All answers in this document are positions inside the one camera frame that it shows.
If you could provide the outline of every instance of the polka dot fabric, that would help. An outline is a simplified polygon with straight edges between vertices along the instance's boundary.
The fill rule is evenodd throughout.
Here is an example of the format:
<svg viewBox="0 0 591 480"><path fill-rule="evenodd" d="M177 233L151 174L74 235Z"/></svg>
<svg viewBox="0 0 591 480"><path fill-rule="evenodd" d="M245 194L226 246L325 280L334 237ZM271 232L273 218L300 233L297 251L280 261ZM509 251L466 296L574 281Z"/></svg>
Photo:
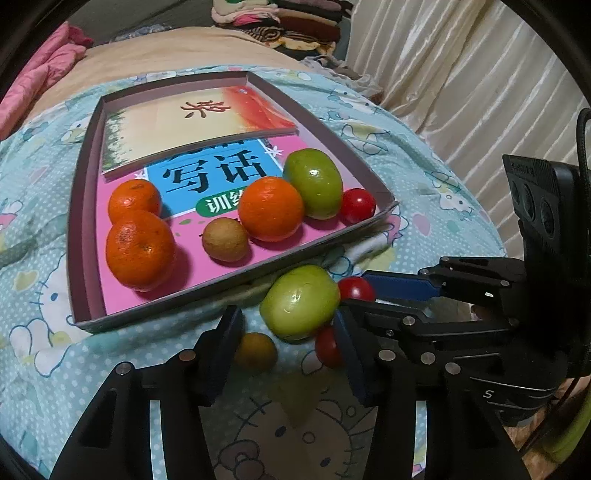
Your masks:
<svg viewBox="0 0 591 480"><path fill-rule="evenodd" d="M320 118L400 201L386 230L314 260L335 280L367 268L415 273L442 255L504 255L476 199L428 146L388 112L322 76L222 66L132 77L78 94L0 144L0 433L46 477L117 363L131 361L141 368L166 361L214 327L228 303L243 307L249 331L270 334L258 302L272 278L93 336L73 326L69 310L65 253L70 190L99 98L159 78L242 69L276 85ZM217 478L283 480L294 472L302 478L361 478L375 410L357 403L343 373L318 361L312 342L274 341L279 362L271 373L253 377L232 369L221 398L201 410ZM165 478L159 408L151 405L150 421L157 480ZM424 468L425 455L426 411L418 403L416 472Z"/></svg>

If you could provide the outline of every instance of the fabric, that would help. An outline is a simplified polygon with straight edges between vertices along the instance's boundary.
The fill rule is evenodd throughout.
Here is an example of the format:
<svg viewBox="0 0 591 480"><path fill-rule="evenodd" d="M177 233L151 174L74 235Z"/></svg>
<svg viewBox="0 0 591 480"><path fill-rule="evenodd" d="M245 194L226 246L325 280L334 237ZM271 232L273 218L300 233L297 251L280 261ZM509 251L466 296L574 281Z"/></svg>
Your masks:
<svg viewBox="0 0 591 480"><path fill-rule="evenodd" d="M268 17L268 14L258 15L241 15L231 25L225 25L232 28L239 28L245 30L255 27L279 27L281 24L279 20Z"/></svg>
<svg viewBox="0 0 591 480"><path fill-rule="evenodd" d="M339 41L340 39L339 27L332 27L307 18L282 17L281 26L286 30L302 32L321 42Z"/></svg>
<svg viewBox="0 0 591 480"><path fill-rule="evenodd" d="M95 41L92 38L86 36L81 28L74 27L73 25L70 25L69 37L70 40L72 40L72 42L74 42L76 45L82 45L86 48L91 48L95 44Z"/></svg>
<svg viewBox="0 0 591 480"><path fill-rule="evenodd" d="M281 18L282 22L283 22L284 18L305 18L307 20L314 20L314 21L323 23L324 25L329 25L331 27L334 27L337 24L336 21L329 20L328 18L319 17L318 15L312 15L312 14L308 14L306 12L300 12L297 10L288 10L285 8L280 8L277 11L277 16Z"/></svg>
<svg viewBox="0 0 591 480"><path fill-rule="evenodd" d="M350 68L342 66L343 62L332 56L308 57L301 60L300 63L312 72L345 85L368 99L383 91L383 88L375 82L371 75L359 75Z"/></svg>
<svg viewBox="0 0 591 480"><path fill-rule="evenodd" d="M27 119L99 83L136 76L145 81L163 78L162 72L214 63L262 65L305 70L297 61L266 48L236 30L187 27L100 45L83 62L41 95Z"/></svg>
<svg viewBox="0 0 591 480"><path fill-rule="evenodd" d="M240 68L244 67L185 67L156 77ZM414 273L436 264L442 255L504 253L474 197L402 122L323 76L246 68L320 118L400 201L387 231L312 260L335 280L367 268ZM64 256L80 145L102 95L145 81L135 76L97 85L34 118L0 144L0 211L5 212L0 217L0 304L9 306L0 312L0 433L45 476L118 362L128 360L142 368L167 360L194 345L228 303L242 306L248 331L269 333L256 303L273 276L69 345L85 337L69 323ZM312 341L274 342L279 361L272 373L252 377L232 369L222 396L213 407L201 409L216 477L361 478L375 410L357 403L343 372L329 371L318 361ZM152 470L161 480L165 473L157 404L151 413ZM416 472L424 468L425 449L426 410L418 403ZM257 476L248 473L252 470L236 470L237 459L249 460Z"/></svg>
<svg viewBox="0 0 591 480"><path fill-rule="evenodd" d="M173 28L169 25L149 25L147 27L141 27L136 30L133 30L129 33L124 33L122 35L117 35L113 40L110 40L111 43L116 41L122 40L129 40L130 38L141 37L142 35L149 35L151 33L158 33L158 32L166 32L167 30L172 30Z"/></svg>
<svg viewBox="0 0 591 480"><path fill-rule="evenodd" d="M340 12L341 6L332 0L288 0L291 4L311 5L313 7L322 8L332 12Z"/></svg>
<svg viewBox="0 0 591 480"><path fill-rule="evenodd" d="M351 36L351 20L343 17L339 22L340 40L336 44L336 49L333 55L336 59L344 60L347 58L347 51L349 49L349 39Z"/></svg>
<svg viewBox="0 0 591 480"><path fill-rule="evenodd" d="M334 0L337 2L341 7L341 12L344 17L351 18L351 13L353 11L354 4L348 2L347 0Z"/></svg>
<svg viewBox="0 0 591 480"><path fill-rule="evenodd" d="M306 35L305 33L296 32L294 30L285 30L283 32L283 36L287 37L287 38L291 38L292 40L298 40L298 41L302 41L302 42L320 43L318 41L318 38L314 38L309 35Z"/></svg>
<svg viewBox="0 0 591 480"><path fill-rule="evenodd" d="M256 15L256 14L275 14L277 13L277 6L275 4L269 4L266 7L254 7L249 10L239 10L228 15L220 15L217 13L215 8L212 8L212 19L215 23L232 23L238 17L244 14Z"/></svg>
<svg viewBox="0 0 591 480"><path fill-rule="evenodd" d="M279 46L284 46L289 51L306 51L310 52L311 55L330 55L332 52L334 52L336 47L335 42L326 44L319 43L317 41L308 42L303 40L297 40L289 37L279 37L277 40L267 42L265 45L267 45L267 47L269 48L277 48Z"/></svg>
<svg viewBox="0 0 591 480"><path fill-rule="evenodd" d="M267 45L270 48L278 47L279 45L284 45L289 50L304 50L304 51L312 51L316 50L316 48L320 47L320 43L313 42L309 43L306 41L301 40L294 40L293 38L288 37L281 37L275 42L269 42Z"/></svg>
<svg viewBox="0 0 591 480"><path fill-rule="evenodd" d="M55 85L86 52L70 37L88 44L78 28L63 23L33 54L0 102L0 140L10 135L37 95Z"/></svg>
<svg viewBox="0 0 591 480"><path fill-rule="evenodd" d="M376 78L384 108L445 159L522 257L501 157L576 164L587 106L544 40L500 0L375 0L353 13L347 64Z"/></svg>
<svg viewBox="0 0 591 480"><path fill-rule="evenodd" d="M283 29L280 27L256 27L243 30L243 32L256 40L265 43L277 40L283 34Z"/></svg>
<svg viewBox="0 0 591 480"><path fill-rule="evenodd" d="M286 57L289 57L297 61L302 61L308 57L314 57L315 55L318 55L318 52L316 50L290 50L289 48L286 48L283 44L274 47L273 50L279 53L283 53L283 55L285 55Z"/></svg>
<svg viewBox="0 0 591 480"><path fill-rule="evenodd" d="M337 23L343 19L343 14L340 11L329 11L323 8L314 7L312 5L293 3L288 0L278 0L275 3L279 8L285 8L298 12L304 12L310 15L316 15L317 17L327 18L328 20L333 20Z"/></svg>
<svg viewBox="0 0 591 480"><path fill-rule="evenodd" d="M213 8L220 15L229 15L239 10L250 10L267 5L268 0L242 0L240 2L228 2L226 0L213 0Z"/></svg>

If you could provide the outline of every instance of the black cable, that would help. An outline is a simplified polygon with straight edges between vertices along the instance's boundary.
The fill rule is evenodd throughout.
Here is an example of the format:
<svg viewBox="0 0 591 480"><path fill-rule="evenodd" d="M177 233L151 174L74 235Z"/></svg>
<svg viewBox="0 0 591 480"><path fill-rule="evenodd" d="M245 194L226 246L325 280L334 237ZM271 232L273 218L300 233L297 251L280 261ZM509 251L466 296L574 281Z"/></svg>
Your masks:
<svg viewBox="0 0 591 480"><path fill-rule="evenodd" d="M570 383L569 387L564 392L564 395L562 395L562 397L560 397L560 400L558 400L558 403L554 406L554 408L550 410L550 412L546 415L546 418L542 420L542 422L530 434L525 443L519 449L519 453L521 454L521 456L524 456L527 452L529 452L531 448L534 446L534 444L547 433L548 428L551 425L550 420L554 418L560 407L564 405L564 402L566 402L569 399L570 394L573 392L573 390L579 383L579 380L581 380L580 377L575 378Z"/></svg>
<svg viewBox="0 0 591 480"><path fill-rule="evenodd" d="M584 265L584 278L587 279L589 266L589 234L591 233L591 186L589 185L589 171L587 168L587 149L585 147L585 125L591 120L591 108L583 108L579 112L576 127L577 159L579 161L579 176L583 184L583 194L587 204L587 262Z"/></svg>

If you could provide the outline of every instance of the cherry tomato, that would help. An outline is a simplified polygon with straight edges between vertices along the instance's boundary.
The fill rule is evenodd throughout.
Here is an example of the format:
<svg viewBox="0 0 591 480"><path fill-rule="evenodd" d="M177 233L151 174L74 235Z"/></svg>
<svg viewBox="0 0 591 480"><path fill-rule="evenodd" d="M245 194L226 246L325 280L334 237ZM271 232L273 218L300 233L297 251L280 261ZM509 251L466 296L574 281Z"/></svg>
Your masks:
<svg viewBox="0 0 591 480"><path fill-rule="evenodd" d="M327 367L338 368L343 366L343 358L340 356L339 347L336 345L335 330L331 325L322 327L318 331L314 341L314 350L316 350L318 360Z"/></svg>
<svg viewBox="0 0 591 480"><path fill-rule="evenodd" d="M375 199L364 189L350 189L343 194L340 217L346 223L359 223L375 213Z"/></svg>
<svg viewBox="0 0 591 480"><path fill-rule="evenodd" d="M375 301L375 292L367 280L361 277L343 278L338 284L340 299Z"/></svg>

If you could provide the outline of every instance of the pink book cover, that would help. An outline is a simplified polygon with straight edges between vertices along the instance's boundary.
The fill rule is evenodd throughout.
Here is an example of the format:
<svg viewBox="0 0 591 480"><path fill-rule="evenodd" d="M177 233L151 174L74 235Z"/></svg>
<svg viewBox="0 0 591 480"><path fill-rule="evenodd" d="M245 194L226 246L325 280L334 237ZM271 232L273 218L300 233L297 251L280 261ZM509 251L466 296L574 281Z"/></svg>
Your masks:
<svg viewBox="0 0 591 480"><path fill-rule="evenodd" d="M202 148L149 164L113 181L99 176L96 202L97 257L106 314L121 312L171 293L270 259L345 228L338 218L318 221L306 218L290 238L276 244L251 241L251 255L234 264L211 259L203 250L201 234L213 218L238 218L238 201L244 188L264 176L281 176L289 153L307 148L297 135L252 139ZM345 189L361 187L359 182L333 158ZM135 178L152 182L159 190L165 219L177 243L173 276L155 290L140 293L122 286L106 263L106 237L111 228L107 204L121 183Z"/></svg>

